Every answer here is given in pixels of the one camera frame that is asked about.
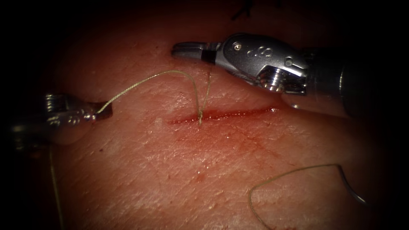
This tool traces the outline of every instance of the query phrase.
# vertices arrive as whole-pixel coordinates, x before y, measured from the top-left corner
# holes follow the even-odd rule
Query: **suture thread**
[[[251,211],[254,213],[254,215],[257,217],[257,219],[260,221],[260,223],[262,223],[262,224],[264,225],[264,227],[266,227],[267,229],[271,229],[271,228],[261,219],[261,217],[257,214],[256,210],[255,210],[254,207],[253,207],[253,202],[251,201],[251,194],[253,193],[253,191],[254,191],[256,188],[260,187],[260,186],[266,185],[266,184],[268,184],[268,183],[270,183],[270,182],[273,182],[273,181],[277,180],[278,178],[281,178],[281,177],[283,177],[283,176],[285,176],[285,175],[288,175],[288,174],[291,174],[291,173],[295,173],[295,172],[303,171],[303,170],[307,170],[307,169],[313,169],[313,168],[319,168],[319,167],[329,167],[329,166],[336,166],[336,167],[337,167],[337,169],[338,169],[338,171],[339,171],[339,173],[340,173],[340,176],[341,176],[341,178],[342,178],[342,181],[343,181],[343,183],[344,183],[344,186],[345,186],[345,188],[347,189],[347,191],[349,192],[349,194],[351,194],[351,196],[354,197],[354,198],[355,198],[358,202],[360,202],[361,204],[366,205],[366,206],[369,207],[368,203],[367,203],[364,199],[362,199],[360,196],[358,196],[358,194],[357,194],[354,190],[352,190],[351,186],[348,184],[348,182],[347,182],[347,180],[346,180],[344,171],[342,170],[342,167],[341,167],[340,164],[320,164],[320,165],[314,165],[314,166],[308,166],[308,167],[304,167],[304,168],[295,169],[295,170],[292,170],[292,171],[289,171],[289,172],[286,172],[286,173],[277,175],[277,176],[275,176],[275,177],[273,177],[273,178],[271,178],[271,179],[269,179],[269,180],[266,180],[265,182],[263,182],[263,183],[261,183],[261,184],[258,184],[258,185],[256,185],[256,186],[252,187],[252,188],[250,189],[250,192],[248,193],[248,202],[249,202],[249,204],[250,204]]]
[[[130,91],[131,89],[135,88],[136,86],[138,86],[138,85],[140,85],[140,84],[144,83],[145,81],[148,81],[148,80],[150,80],[150,79],[152,79],[152,78],[155,78],[155,77],[158,77],[158,76],[160,76],[160,75],[167,74],[167,73],[179,73],[179,74],[182,74],[182,75],[188,77],[188,78],[192,81],[192,83],[193,83],[193,90],[195,91],[195,100],[196,100],[196,108],[197,108],[197,118],[198,118],[198,123],[199,123],[199,126],[200,126],[200,125],[202,124],[203,109],[205,108],[206,100],[207,100],[207,97],[208,97],[208,95],[209,95],[209,90],[210,90],[210,74],[209,74],[209,80],[208,80],[208,83],[207,83],[207,92],[206,92],[206,96],[205,96],[205,98],[204,98],[203,107],[200,109],[200,108],[199,108],[199,100],[198,100],[198,96],[197,96],[197,89],[196,89],[195,80],[194,80],[189,74],[187,74],[187,73],[185,73],[185,72],[182,72],[182,71],[179,71],[179,70],[167,70],[167,71],[163,71],[163,72],[160,72],[160,73],[158,73],[158,74],[155,74],[155,75],[153,75],[153,76],[150,76],[150,77],[148,77],[148,78],[146,78],[146,79],[144,79],[144,80],[142,80],[142,81],[139,81],[139,82],[137,82],[137,83],[131,85],[129,88],[127,88],[126,90],[120,92],[120,93],[117,94],[115,97],[113,97],[111,100],[109,100],[100,110],[98,110],[98,111],[96,112],[96,114],[101,113],[111,102],[113,102],[113,101],[114,101],[115,99],[117,99],[118,97],[121,97],[123,94],[127,93],[128,91]]]

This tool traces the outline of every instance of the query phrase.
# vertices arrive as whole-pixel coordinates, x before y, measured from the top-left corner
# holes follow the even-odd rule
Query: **dark background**
[[[286,1],[276,1],[278,8],[286,7]],[[128,8],[143,7],[145,4],[160,4],[160,1],[124,2],[31,2],[10,7],[13,15],[8,19],[11,32],[7,33],[12,42],[5,44],[12,50],[9,57],[13,66],[10,75],[4,76],[8,84],[6,92],[12,93],[7,102],[11,118],[27,112],[28,98],[44,93],[44,69],[52,62],[52,56],[59,46],[70,36],[75,35],[84,23],[96,18],[109,18]],[[340,1],[331,3],[323,0],[300,1],[302,7],[319,6],[334,16],[339,28],[345,35],[345,45],[363,50],[351,55],[361,57],[363,65],[374,71],[370,87],[377,87],[382,97],[374,101],[379,104],[380,114],[376,120],[368,122],[370,129],[380,133],[381,147],[388,149],[392,163],[391,187],[393,194],[390,204],[382,207],[384,225],[379,229],[391,229],[400,225],[404,209],[400,209],[401,185],[403,180],[401,139],[407,122],[401,118],[402,106],[406,97],[401,96],[403,85],[400,69],[405,68],[405,58],[399,52],[400,20],[396,16],[399,6],[390,2]],[[11,218],[14,228],[30,227],[31,229],[58,229],[58,216],[55,198],[52,192],[47,156],[31,158],[16,155],[13,158],[13,182]]]

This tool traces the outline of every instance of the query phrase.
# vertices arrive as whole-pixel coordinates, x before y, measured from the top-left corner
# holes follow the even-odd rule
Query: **metal instrument jaw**
[[[105,103],[87,103],[69,94],[47,94],[34,103],[36,113],[17,118],[11,126],[14,147],[30,152],[48,144],[67,145],[81,139],[99,120],[112,116],[110,104],[96,114]]]
[[[290,45],[272,37],[239,33],[222,43],[183,42],[173,46],[172,56],[216,64],[272,92],[305,94],[305,59]]]

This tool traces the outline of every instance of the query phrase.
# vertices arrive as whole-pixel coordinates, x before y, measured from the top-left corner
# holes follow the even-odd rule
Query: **skin surface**
[[[83,25],[55,52],[44,79],[57,92],[113,102],[114,115],[80,141],[53,146],[67,229],[264,229],[248,204],[251,187],[300,167],[339,163],[369,203],[385,199],[382,149],[354,120],[298,111],[279,95],[200,61],[171,57],[173,44],[263,34],[294,47],[342,44],[331,17],[297,4],[257,2],[251,17],[230,17],[241,2],[162,3],[114,10]],[[251,115],[236,115],[255,112]],[[223,119],[211,119],[219,116]],[[367,229],[376,213],[357,203],[335,167],[297,172],[257,189],[256,211],[284,229]]]

